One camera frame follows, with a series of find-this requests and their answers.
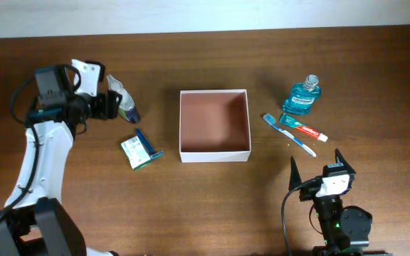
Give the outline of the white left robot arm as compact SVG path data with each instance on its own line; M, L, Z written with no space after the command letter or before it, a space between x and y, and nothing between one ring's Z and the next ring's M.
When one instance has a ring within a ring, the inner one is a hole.
M38 94L20 121L26 151L16 185L0 210L0 255L100 255L61 203L65 163L87 119L114 119L122 95L98 92L105 67L73 60L37 69L24 82Z

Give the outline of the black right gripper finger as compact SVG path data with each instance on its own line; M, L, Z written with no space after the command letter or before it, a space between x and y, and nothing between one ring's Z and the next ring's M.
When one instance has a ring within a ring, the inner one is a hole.
M335 159L338 164L342 164L350 176L355 176L355 170L348 164L339 149L335 149Z
M295 188L302 184L302 179L300 177L300 173L298 171L298 167L294 157L290 158L290 180L288 189L293 191Z

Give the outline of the green white soap bar pack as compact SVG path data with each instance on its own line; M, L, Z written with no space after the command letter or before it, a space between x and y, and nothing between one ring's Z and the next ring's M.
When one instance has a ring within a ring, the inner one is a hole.
M136 171L152 162L139 137L133 137L120 144L122 150L129 159L131 168Z

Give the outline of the blue Listerine mouthwash bottle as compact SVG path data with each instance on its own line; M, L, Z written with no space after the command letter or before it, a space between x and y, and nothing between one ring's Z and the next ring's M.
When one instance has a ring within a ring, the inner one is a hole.
M283 111L290 114L307 115L321 94L322 89L319 86L318 77L308 75L304 82L294 84L289 97L283 104Z

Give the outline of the blue disposable razor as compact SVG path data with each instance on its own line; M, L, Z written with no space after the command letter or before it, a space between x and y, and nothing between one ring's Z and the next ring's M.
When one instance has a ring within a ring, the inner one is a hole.
M154 147L148 142L145 135L142 133L140 129L136 129L136 135L138 136L139 140L142 142L142 145L148 151L151 160L155 160L160 158L164 155L163 151L155 151Z

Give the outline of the blue white toothbrush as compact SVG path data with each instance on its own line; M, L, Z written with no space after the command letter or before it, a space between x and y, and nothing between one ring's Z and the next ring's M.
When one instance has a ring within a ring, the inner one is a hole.
M289 139L293 140L297 145L299 145L302 149L304 149L309 155L311 155L312 157L316 157L317 154L310 148L308 147L306 144L304 144L303 142L301 142L299 139L297 139L296 137L294 137L290 132L288 132L285 129L281 129L279 126L277 126L275 124L275 118L271 115L271 114L264 114L263 115L263 120L270 125L271 127L273 127L274 129L276 129L278 132L280 132L281 134L284 134L286 137L288 137Z

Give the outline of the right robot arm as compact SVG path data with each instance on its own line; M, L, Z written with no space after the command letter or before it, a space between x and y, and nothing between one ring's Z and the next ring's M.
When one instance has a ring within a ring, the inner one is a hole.
M356 171L339 149L335 150L335 161L334 164L323 167L322 175L303 181L295 159L290 158L288 193L281 206L283 237L288 254L292 255L293 251L288 241L285 205L288 198L297 191L300 193L300 201L312 201L310 211L316 212L320 224L318 232L324 240L323 246L312 249L312 255L387 255L385 251L364 250L369 246L373 217L358 206L343 206L341 197L352 188Z

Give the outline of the Colgate toothpaste tube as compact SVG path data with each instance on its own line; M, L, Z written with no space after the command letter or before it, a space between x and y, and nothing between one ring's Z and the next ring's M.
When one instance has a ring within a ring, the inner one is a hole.
M322 142L326 142L328 140L328 136L326 136L325 134L317 131L316 129L313 129L312 127L307 126L306 124L303 124L302 122L299 122L298 120L287 115L286 113L283 113L278 121L280 124L283 124L299 132L302 132L303 134L315 138L316 140Z

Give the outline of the pink cardboard box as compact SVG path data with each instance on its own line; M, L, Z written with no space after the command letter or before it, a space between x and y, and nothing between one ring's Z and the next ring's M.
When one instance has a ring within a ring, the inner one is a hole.
M182 90L179 155L183 163L248 161L251 126L247 91Z

